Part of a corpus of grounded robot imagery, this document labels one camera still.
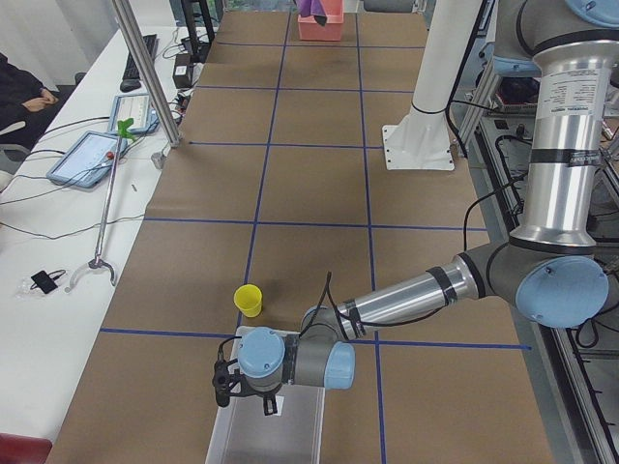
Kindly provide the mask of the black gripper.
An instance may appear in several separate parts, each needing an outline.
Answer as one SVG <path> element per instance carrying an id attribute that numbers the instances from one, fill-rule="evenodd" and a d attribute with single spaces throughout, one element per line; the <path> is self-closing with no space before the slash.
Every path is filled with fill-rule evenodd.
<path id="1" fill-rule="evenodd" d="M 230 362 L 218 360 L 214 364 L 212 384 L 217 404 L 229 405 L 231 397 L 260 396 L 263 398 L 264 414 L 275 415 L 277 413 L 276 394 L 280 391 L 282 383 L 276 382 L 272 387 L 253 387 L 249 382 L 249 377 L 239 368 L 233 372 L 228 370 L 233 363 L 235 360 Z"/>

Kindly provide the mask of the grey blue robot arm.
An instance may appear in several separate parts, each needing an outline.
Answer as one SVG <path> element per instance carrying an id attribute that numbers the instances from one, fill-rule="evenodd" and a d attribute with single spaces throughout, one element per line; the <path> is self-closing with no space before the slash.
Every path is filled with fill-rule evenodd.
<path id="1" fill-rule="evenodd" d="M 496 296 L 555 329 L 602 309 L 609 284 L 586 221 L 602 162 L 605 94 L 618 60 L 618 5 L 503 1 L 494 59 L 531 63 L 541 74 L 520 225 L 506 241 L 465 247 L 448 264 L 362 297 L 336 303 L 324 290 L 296 333 L 258 327 L 238 336 L 236 357 L 218 356 L 214 364 L 220 406 L 258 396 L 273 415 L 284 385 L 348 389 L 355 339 L 420 322 L 463 299 Z"/>

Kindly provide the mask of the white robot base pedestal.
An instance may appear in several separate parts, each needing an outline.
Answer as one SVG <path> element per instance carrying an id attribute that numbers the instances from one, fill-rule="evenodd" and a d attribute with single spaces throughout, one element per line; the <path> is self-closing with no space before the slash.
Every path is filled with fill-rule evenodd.
<path id="1" fill-rule="evenodd" d="M 389 170 L 455 169 L 446 110 L 484 9 L 482 0 L 435 3 L 410 110 L 398 124 L 382 128 Z"/>

